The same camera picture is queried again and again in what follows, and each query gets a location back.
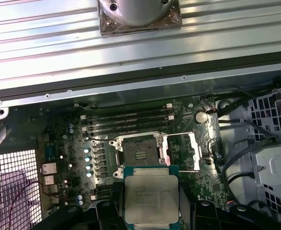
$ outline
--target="black cable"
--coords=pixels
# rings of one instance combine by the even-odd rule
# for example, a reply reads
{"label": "black cable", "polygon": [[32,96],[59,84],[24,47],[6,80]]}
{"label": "black cable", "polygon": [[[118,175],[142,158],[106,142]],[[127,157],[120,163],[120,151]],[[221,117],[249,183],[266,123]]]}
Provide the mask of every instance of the black cable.
{"label": "black cable", "polygon": [[261,200],[252,200],[252,201],[250,201],[250,202],[247,204],[247,206],[251,206],[251,207],[252,207],[252,206],[255,205],[255,204],[259,204],[259,206],[262,205],[262,206],[264,206],[264,207],[267,207],[267,209],[269,210],[271,216],[274,218],[274,220],[277,221],[276,213],[275,213],[274,210],[273,210],[270,206],[268,206],[268,204],[266,204],[265,202],[263,202],[263,201],[261,201]]}
{"label": "black cable", "polygon": [[244,143],[244,142],[246,142],[246,141],[248,141],[247,138],[246,138],[246,139],[242,139],[242,140],[238,140],[237,142],[235,142],[235,143],[233,144],[233,146],[231,147],[231,149],[228,151],[228,154],[227,154],[226,157],[225,157],[225,162],[228,162],[228,159],[229,159],[229,157],[231,156],[231,153],[232,153],[233,149],[235,148],[235,146],[238,145],[238,144],[240,144],[240,143]]}
{"label": "black cable", "polygon": [[263,141],[260,141],[252,146],[247,147],[246,149],[242,150],[241,152],[239,152],[238,154],[234,155],[229,162],[227,162],[224,166],[224,168],[222,169],[222,174],[221,174],[221,181],[224,184],[225,188],[228,190],[230,196],[232,197],[233,201],[236,204],[240,204],[240,202],[238,201],[238,199],[235,197],[235,195],[233,194],[229,184],[228,184],[228,180],[227,180],[227,170],[230,168],[231,165],[233,165],[238,159],[240,159],[241,157],[245,156],[246,154],[248,154],[251,151],[258,151],[260,150],[263,146],[266,146],[268,144],[270,144],[272,142],[272,140],[270,138],[266,138]]}
{"label": "black cable", "polygon": [[246,95],[246,93],[243,93],[243,92],[234,92],[232,94],[231,93],[224,93],[224,94],[216,95],[215,100],[235,98],[235,97],[238,97],[240,95],[240,98],[238,100],[236,100],[235,102],[226,106],[225,108],[220,109],[217,113],[218,117],[229,114],[230,112],[232,112],[233,110],[235,110],[239,106],[243,105],[244,103],[247,103],[249,100],[254,99],[256,97],[260,97],[260,96],[270,94],[270,93],[272,93],[272,91],[274,89],[278,89],[278,88],[281,88],[281,77],[275,78],[268,85],[264,85],[264,86],[261,86],[257,89],[253,89],[253,90],[247,90],[246,92],[249,95]]}
{"label": "black cable", "polygon": [[231,177],[231,179],[228,181],[228,184],[231,184],[237,178],[244,177],[244,176],[248,176],[252,179],[255,178],[255,174],[253,172],[243,172],[243,173],[240,173],[240,174],[237,174],[237,175]]}
{"label": "black cable", "polygon": [[270,137],[274,137],[273,134],[271,134],[270,132],[266,131],[265,129],[263,129],[260,126],[257,126],[256,124],[254,124],[251,121],[248,120],[243,120],[243,119],[233,119],[233,120],[218,120],[219,123],[240,123],[240,124],[247,124],[252,126],[255,130],[259,131],[260,133],[264,134],[266,138],[270,138]]}

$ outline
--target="circuit component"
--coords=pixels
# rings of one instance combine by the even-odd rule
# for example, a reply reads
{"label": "circuit component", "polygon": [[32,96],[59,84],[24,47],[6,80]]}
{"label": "circuit component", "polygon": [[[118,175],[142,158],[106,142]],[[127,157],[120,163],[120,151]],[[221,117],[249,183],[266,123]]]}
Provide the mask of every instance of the circuit component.
{"label": "circuit component", "polygon": [[212,189],[214,192],[220,191],[221,186],[219,184],[212,184]]}
{"label": "circuit component", "polygon": [[125,221],[134,229],[169,229],[179,220],[178,187],[168,168],[135,168],[125,178]]}
{"label": "circuit component", "polygon": [[146,139],[126,139],[123,144],[125,165],[146,166],[159,165],[156,140],[153,137]]}
{"label": "circuit component", "polygon": [[212,98],[203,102],[195,96],[51,116],[49,139],[43,139],[41,147],[45,159],[40,162],[46,164],[41,167],[42,182],[58,187],[59,206],[81,205],[86,210],[92,201],[109,198],[109,188],[104,189],[122,180],[128,165],[178,165],[180,179],[199,199],[224,207],[226,192],[215,168],[222,162],[215,158],[218,118],[207,113],[201,122],[196,119],[211,106]]}
{"label": "circuit component", "polygon": [[41,171],[43,175],[55,174],[57,173],[56,163],[48,163],[41,165]]}

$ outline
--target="capacitor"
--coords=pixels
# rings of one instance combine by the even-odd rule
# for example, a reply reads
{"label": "capacitor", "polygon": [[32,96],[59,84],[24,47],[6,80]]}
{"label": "capacitor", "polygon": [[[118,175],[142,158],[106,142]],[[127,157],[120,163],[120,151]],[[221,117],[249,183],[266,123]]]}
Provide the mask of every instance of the capacitor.
{"label": "capacitor", "polygon": [[100,149],[100,148],[103,148],[103,147],[104,147],[103,143],[96,144],[96,146],[95,146],[96,149]]}
{"label": "capacitor", "polygon": [[104,160],[105,159],[105,155],[99,155],[98,157],[97,157],[97,160],[98,161],[102,161],[102,160]]}
{"label": "capacitor", "polygon": [[89,162],[89,161],[91,161],[92,160],[92,157],[85,157],[85,161],[86,162]]}
{"label": "capacitor", "polygon": [[106,165],[106,161],[100,161],[99,163],[98,163],[98,166],[105,166]]}
{"label": "capacitor", "polygon": [[86,174],[86,176],[87,176],[87,177],[91,177],[93,174],[94,174],[93,171],[90,171],[90,172],[88,172],[88,173]]}
{"label": "capacitor", "polygon": [[107,173],[100,174],[100,178],[107,178]]}
{"label": "capacitor", "polygon": [[99,172],[101,172],[101,173],[105,173],[107,171],[107,168],[106,167],[103,167],[103,168],[100,168],[99,169]]}
{"label": "capacitor", "polygon": [[84,153],[89,153],[90,152],[90,148],[84,149]]}
{"label": "capacitor", "polygon": [[104,149],[99,149],[96,152],[94,152],[94,154],[104,154],[104,153],[105,153]]}
{"label": "capacitor", "polygon": [[93,165],[92,164],[86,165],[85,168],[86,170],[91,170],[93,168]]}

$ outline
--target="ram slot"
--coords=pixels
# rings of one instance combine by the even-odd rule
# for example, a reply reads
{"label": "ram slot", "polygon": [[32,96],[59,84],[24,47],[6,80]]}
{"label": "ram slot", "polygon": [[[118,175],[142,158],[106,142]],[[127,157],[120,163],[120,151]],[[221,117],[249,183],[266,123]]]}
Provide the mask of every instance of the ram slot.
{"label": "ram slot", "polygon": [[173,111],[172,110],[157,110],[157,111],[146,111],[142,113],[126,113],[122,115],[114,115],[114,116],[102,116],[102,117],[90,117],[89,120],[92,124],[100,123],[100,122],[108,122],[108,121],[116,121],[122,119],[132,119],[138,117],[145,116],[159,116],[159,115],[169,115]]}
{"label": "ram slot", "polygon": [[97,129],[102,129],[102,128],[111,128],[111,127],[116,127],[116,126],[121,126],[121,125],[126,125],[126,126],[131,126],[131,125],[137,125],[139,123],[144,123],[144,122],[159,122],[166,120],[168,116],[160,116],[160,117],[151,117],[151,116],[146,116],[142,118],[129,118],[125,120],[118,120],[118,121],[109,121],[105,123],[97,123],[97,124],[90,124],[89,127],[91,130],[97,130]]}
{"label": "ram slot", "polygon": [[90,130],[90,135],[93,136],[100,136],[100,135],[108,135],[114,133],[135,133],[140,131],[151,131],[151,130],[159,130],[163,127],[169,126],[169,121],[164,120],[155,123],[143,123],[138,125],[131,126],[117,126],[115,128],[107,128],[107,129],[98,129],[98,130]]}
{"label": "ram slot", "polygon": [[173,111],[173,108],[167,108],[165,107],[152,107],[152,108],[143,108],[143,109],[132,109],[132,110],[124,110],[124,111],[117,111],[113,113],[106,113],[103,114],[103,116],[100,115],[93,115],[91,116],[91,119],[98,120],[98,119],[105,119],[108,117],[118,117],[118,116],[125,116],[130,114],[143,114],[143,113],[150,113],[150,112],[165,112],[165,111]]}

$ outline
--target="metal plate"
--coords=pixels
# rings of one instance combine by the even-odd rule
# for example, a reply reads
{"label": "metal plate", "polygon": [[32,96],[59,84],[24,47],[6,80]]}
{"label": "metal plate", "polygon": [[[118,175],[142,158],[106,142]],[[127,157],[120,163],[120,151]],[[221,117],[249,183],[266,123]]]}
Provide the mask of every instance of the metal plate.
{"label": "metal plate", "polygon": [[0,89],[281,51],[281,0],[180,0],[181,29],[106,38],[96,0],[16,2],[0,6]]}
{"label": "metal plate", "polygon": [[129,176],[125,179],[125,220],[129,224],[178,221],[178,178],[173,175]]}

